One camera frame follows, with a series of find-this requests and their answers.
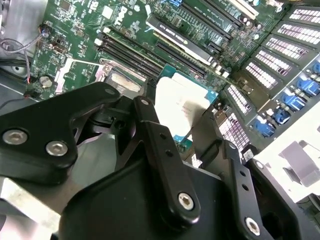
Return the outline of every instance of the black ram slot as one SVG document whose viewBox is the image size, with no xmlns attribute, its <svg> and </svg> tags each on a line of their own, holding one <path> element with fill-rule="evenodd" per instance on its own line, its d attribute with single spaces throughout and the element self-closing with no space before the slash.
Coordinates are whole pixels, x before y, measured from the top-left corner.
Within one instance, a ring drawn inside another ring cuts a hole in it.
<svg viewBox="0 0 320 240">
<path fill-rule="evenodd" d="M 135 54 L 133 51 L 128 49 L 126 46 L 114 41 L 113 39 L 107 38 L 107 39 L 105 39 L 105 43 L 107 43 L 108 45 L 111 45 L 115 50 L 126 55 L 128 58 L 131 58 L 132 60 L 137 61 L 138 63 L 141 63 L 141 64 L 147 66 L 151 71 L 154 71 L 159 74 L 161 73 L 162 69 L 160 67 L 154 65 L 146 57 L 142 57 L 138 54 Z"/>
<path fill-rule="evenodd" d="M 195 11 L 192 7 L 190 7 L 189 5 L 187 5 L 185 2 L 182 3 L 181 5 L 182 9 L 189 13 L 190 15 L 192 15 L 193 17 L 195 17 L 199 22 L 204 23 L 205 25 L 207 25 L 207 27 L 209 27 L 210 29 L 212 29 L 214 32 L 216 32 L 217 34 L 219 34 L 221 37 L 223 37 L 224 39 L 226 39 L 228 42 L 230 42 L 233 37 L 225 32 L 223 29 L 221 29 L 220 27 L 218 27 L 217 25 L 213 24 L 211 21 L 209 21 L 208 19 L 206 19 L 204 16 L 202 16 L 199 12 Z"/>
<path fill-rule="evenodd" d="M 170 55 L 172 58 L 177 60 L 180 63 L 183 63 L 184 65 L 188 66 L 191 68 L 194 72 L 199 74 L 200 76 L 204 77 L 206 75 L 206 72 L 199 68 L 198 66 L 192 64 L 187 58 L 181 56 L 177 51 L 169 48 L 167 45 L 157 42 L 156 47 L 159 48 L 160 50 L 164 51 L 166 54 Z"/>
<path fill-rule="evenodd" d="M 235 26 L 237 29 L 240 29 L 244 26 L 242 22 L 240 22 L 238 19 L 236 19 L 234 16 L 232 16 L 230 13 L 222 9 L 219 5 L 217 5 L 212 0 L 199 0 L 204 5 L 207 5 L 212 8 L 212 10 L 217 11 L 222 16 L 224 16 L 226 19 L 228 19 L 233 26 Z"/>
<path fill-rule="evenodd" d="M 112 57 L 120 60 L 124 64 L 130 66 L 131 68 L 135 69 L 136 71 L 142 73 L 143 75 L 149 77 L 149 78 L 157 78 L 159 74 L 154 73 L 150 71 L 149 69 L 145 68 L 145 66 L 139 64 L 138 62 L 129 59 L 126 55 L 123 55 L 122 53 L 118 52 L 117 50 L 113 49 L 110 45 L 105 45 L 104 47 L 101 47 L 101 49 L 111 55 Z"/>
<path fill-rule="evenodd" d="M 136 45 L 137 47 L 143 49 L 147 54 L 150 54 L 151 56 L 153 56 L 154 58 L 158 59 L 159 61 L 161 61 L 161 64 L 163 66 L 165 66 L 166 64 L 168 64 L 168 61 L 165 60 L 163 57 L 160 57 L 158 55 L 155 55 L 151 50 L 149 50 L 148 48 L 146 48 L 145 46 L 135 42 L 134 40 L 132 40 L 130 37 L 127 37 L 126 35 L 122 34 L 121 32 L 119 32 L 117 29 L 115 29 L 114 27 L 110 27 L 114 32 L 116 32 L 116 34 L 118 34 L 119 36 L 121 36 L 122 38 L 124 38 L 125 40 L 127 40 L 128 42 L 130 42 L 133 45 Z"/>
<path fill-rule="evenodd" d="M 213 50 L 216 54 L 221 54 L 223 49 L 218 46 L 217 44 L 215 44 L 213 41 L 210 41 L 207 48 L 209 50 Z"/>
</svg>

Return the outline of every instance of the motherboard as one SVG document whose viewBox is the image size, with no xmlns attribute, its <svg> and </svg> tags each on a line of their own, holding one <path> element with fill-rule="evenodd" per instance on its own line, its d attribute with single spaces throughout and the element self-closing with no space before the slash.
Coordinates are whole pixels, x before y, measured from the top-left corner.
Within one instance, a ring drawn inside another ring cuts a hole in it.
<svg viewBox="0 0 320 240">
<path fill-rule="evenodd" d="M 138 92 L 170 65 L 219 92 L 287 11 L 250 2 L 254 17 L 229 0 L 49 0 L 27 89 L 48 99 L 127 76 Z"/>
</svg>

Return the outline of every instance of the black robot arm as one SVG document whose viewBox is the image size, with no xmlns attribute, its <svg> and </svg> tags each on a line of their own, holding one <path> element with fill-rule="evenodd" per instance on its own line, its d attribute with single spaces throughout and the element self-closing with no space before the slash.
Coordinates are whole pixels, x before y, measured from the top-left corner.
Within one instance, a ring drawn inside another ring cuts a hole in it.
<svg viewBox="0 0 320 240">
<path fill-rule="evenodd" d="M 116 171 L 68 203 L 59 240 L 320 239 L 264 165 L 241 164 L 210 111 L 191 130 L 202 169 L 183 163 L 153 100 L 99 82 L 3 115 L 0 174 L 61 184 L 77 147 L 110 133 Z"/>
</svg>

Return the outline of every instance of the green circuit board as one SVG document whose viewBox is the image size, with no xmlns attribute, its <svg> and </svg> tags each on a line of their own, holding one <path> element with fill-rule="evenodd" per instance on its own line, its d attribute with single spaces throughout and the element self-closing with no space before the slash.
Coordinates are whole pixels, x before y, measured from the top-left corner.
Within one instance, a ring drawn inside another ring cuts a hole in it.
<svg viewBox="0 0 320 240">
<path fill-rule="evenodd" d="M 241 12 L 226 0 L 214 0 L 214 2 L 235 19 L 241 15 Z M 199 13 L 210 14 L 211 22 L 232 39 L 225 41 L 220 34 L 186 11 L 183 6 L 197 9 Z M 266 6 L 265 0 L 261 1 L 256 10 L 259 12 L 256 20 L 262 27 L 252 25 L 239 29 L 229 19 L 208 8 L 201 0 L 184 0 L 179 7 L 165 0 L 49 0 L 43 22 L 50 26 L 52 31 L 48 38 L 38 43 L 31 64 L 31 75 L 35 79 L 41 76 L 51 76 L 54 79 L 58 71 L 65 66 L 67 59 L 76 61 L 64 75 L 63 85 L 59 86 L 61 92 L 57 92 L 57 84 L 43 88 L 39 81 L 32 82 L 27 89 L 37 91 L 40 93 L 40 98 L 47 99 L 94 82 L 99 69 L 97 64 L 101 63 L 101 59 L 115 61 L 125 66 L 121 60 L 97 49 L 95 45 L 95 39 L 101 31 L 110 28 L 108 35 L 112 39 L 126 45 L 142 58 L 150 60 L 156 68 L 162 69 L 166 64 L 170 64 L 218 92 L 226 81 L 232 80 L 217 74 L 211 66 L 192 58 L 150 29 L 146 24 L 148 14 L 151 11 L 163 23 L 172 26 L 202 49 L 206 50 L 208 41 L 213 42 L 222 49 L 221 53 L 212 52 L 218 64 L 229 71 L 237 71 L 286 13 L 285 9 L 281 13 L 276 13 L 274 7 Z M 168 44 L 184 59 L 202 69 L 205 74 L 197 73 L 189 65 L 159 49 L 157 47 L 159 41 Z M 139 78 L 133 75 L 130 77 L 138 84 L 143 84 Z"/>
</svg>

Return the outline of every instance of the blue connector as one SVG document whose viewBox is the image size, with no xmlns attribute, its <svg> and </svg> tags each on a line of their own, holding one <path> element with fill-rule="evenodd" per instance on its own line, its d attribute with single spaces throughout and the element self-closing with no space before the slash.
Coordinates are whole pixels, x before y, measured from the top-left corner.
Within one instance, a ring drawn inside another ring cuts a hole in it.
<svg viewBox="0 0 320 240">
<path fill-rule="evenodd" d="M 287 106 L 289 106 L 289 108 L 294 112 L 297 112 L 303 109 L 307 103 L 304 99 L 302 99 L 299 96 L 296 96 L 289 89 L 285 89 L 283 91 L 283 94 L 281 96 L 281 101 Z"/>
<path fill-rule="evenodd" d="M 299 78 L 296 82 L 296 87 L 302 90 L 305 94 L 309 95 L 310 97 L 317 96 L 320 94 L 320 84 L 313 81 L 310 78 L 303 79 Z"/>
<path fill-rule="evenodd" d="M 167 1 L 178 8 L 181 6 L 183 0 L 162 0 L 161 3 L 163 4 Z"/>
<path fill-rule="evenodd" d="M 283 125 L 286 122 L 288 122 L 288 120 L 291 117 L 291 114 L 283 108 L 278 107 L 274 110 L 274 113 L 271 117 L 276 121 L 277 124 Z"/>
<path fill-rule="evenodd" d="M 320 74 L 320 62 L 317 62 L 314 66 L 313 66 L 313 71 L 315 74 Z"/>
<path fill-rule="evenodd" d="M 265 138 L 271 137 L 276 131 L 276 128 L 261 116 L 257 116 L 253 126 Z"/>
</svg>

